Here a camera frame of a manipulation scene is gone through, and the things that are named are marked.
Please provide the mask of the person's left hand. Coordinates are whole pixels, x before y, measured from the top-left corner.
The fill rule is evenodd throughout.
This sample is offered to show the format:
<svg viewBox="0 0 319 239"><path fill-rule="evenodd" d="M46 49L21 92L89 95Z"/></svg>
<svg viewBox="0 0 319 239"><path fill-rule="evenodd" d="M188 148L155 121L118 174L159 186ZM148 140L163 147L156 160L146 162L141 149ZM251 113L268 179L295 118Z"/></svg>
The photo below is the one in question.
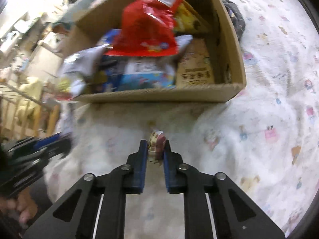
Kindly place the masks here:
<svg viewBox="0 0 319 239"><path fill-rule="evenodd" d="M5 199L1 197L1 212L6 213L9 210L18 212L18 221L21 224L26 224L36 216L38 206L31 197L30 187L21 191L16 199Z"/></svg>

